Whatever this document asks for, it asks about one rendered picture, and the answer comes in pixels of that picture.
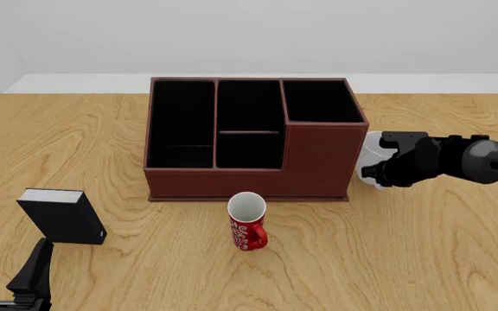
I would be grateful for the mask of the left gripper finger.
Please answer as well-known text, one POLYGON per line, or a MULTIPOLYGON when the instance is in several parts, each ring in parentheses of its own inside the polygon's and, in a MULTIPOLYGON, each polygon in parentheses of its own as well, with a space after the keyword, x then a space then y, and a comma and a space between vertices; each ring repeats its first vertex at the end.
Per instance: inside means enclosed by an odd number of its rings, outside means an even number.
POLYGON ((49 271, 53 248, 53 243, 41 238, 7 289, 14 295, 51 295, 49 271))

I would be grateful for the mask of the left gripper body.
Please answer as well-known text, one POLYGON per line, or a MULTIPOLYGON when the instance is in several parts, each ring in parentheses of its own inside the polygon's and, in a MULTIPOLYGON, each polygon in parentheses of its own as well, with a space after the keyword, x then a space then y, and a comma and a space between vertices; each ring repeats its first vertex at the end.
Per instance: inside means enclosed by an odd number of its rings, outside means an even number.
POLYGON ((0 300, 0 311, 50 311, 51 295, 14 295, 14 300, 0 300))

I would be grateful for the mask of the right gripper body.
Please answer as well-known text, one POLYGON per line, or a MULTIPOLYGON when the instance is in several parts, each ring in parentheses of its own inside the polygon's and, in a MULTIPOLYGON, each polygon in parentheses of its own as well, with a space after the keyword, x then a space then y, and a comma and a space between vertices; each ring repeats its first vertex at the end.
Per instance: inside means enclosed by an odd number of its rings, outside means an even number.
POLYGON ((440 148, 432 139, 420 139, 414 149, 388 160, 387 180, 391 186, 410 187, 441 175, 440 148))

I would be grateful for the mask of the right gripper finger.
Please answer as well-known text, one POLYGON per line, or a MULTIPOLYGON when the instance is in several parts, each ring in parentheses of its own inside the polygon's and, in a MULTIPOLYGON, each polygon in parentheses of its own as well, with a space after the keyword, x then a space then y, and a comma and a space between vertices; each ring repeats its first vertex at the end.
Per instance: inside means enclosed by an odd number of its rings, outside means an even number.
POLYGON ((412 150, 420 139, 428 136, 424 131, 382 131, 380 147, 383 149, 412 150))
POLYGON ((378 162, 361 168, 361 180, 374 187, 390 187, 391 183, 385 177, 385 164, 386 162, 378 162))

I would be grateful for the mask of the white mug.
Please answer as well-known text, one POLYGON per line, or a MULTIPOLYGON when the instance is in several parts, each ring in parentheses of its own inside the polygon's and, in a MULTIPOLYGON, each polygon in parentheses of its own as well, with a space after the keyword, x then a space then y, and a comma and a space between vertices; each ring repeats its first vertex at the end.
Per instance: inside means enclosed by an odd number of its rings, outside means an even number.
POLYGON ((383 191, 386 188, 375 181, 374 178, 364 178, 362 168, 373 166, 381 161, 389 160, 392 155, 397 152, 396 149, 384 149, 380 147, 380 139, 382 131, 369 131, 364 139, 360 155, 355 165, 358 178, 370 186, 374 186, 377 190, 383 191))

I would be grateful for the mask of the red-brown desk caddy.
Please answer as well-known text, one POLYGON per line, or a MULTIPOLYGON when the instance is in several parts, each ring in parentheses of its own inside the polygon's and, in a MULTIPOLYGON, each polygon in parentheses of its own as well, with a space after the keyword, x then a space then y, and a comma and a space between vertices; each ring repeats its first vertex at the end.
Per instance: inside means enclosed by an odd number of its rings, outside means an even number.
POLYGON ((151 201, 344 201, 369 123, 344 78, 155 77, 151 201))

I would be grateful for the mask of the red patterned mug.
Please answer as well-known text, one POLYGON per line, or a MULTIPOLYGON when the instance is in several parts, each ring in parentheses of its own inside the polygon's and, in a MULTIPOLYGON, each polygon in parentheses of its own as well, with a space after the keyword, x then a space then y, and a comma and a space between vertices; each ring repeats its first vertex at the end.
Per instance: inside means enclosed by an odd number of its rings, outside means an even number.
POLYGON ((227 202, 234 245, 241 251, 265 248, 268 237, 264 228, 266 202, 258 194, 242 192, 227 202))

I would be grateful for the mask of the black book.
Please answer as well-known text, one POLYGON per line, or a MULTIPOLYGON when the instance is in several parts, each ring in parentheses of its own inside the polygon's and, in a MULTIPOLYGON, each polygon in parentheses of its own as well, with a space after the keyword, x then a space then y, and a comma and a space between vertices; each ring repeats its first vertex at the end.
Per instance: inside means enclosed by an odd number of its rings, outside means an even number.
POLYGON ((16 202, 53 243, 105 241, 107 232, 84 191, 26 188, 16 202))

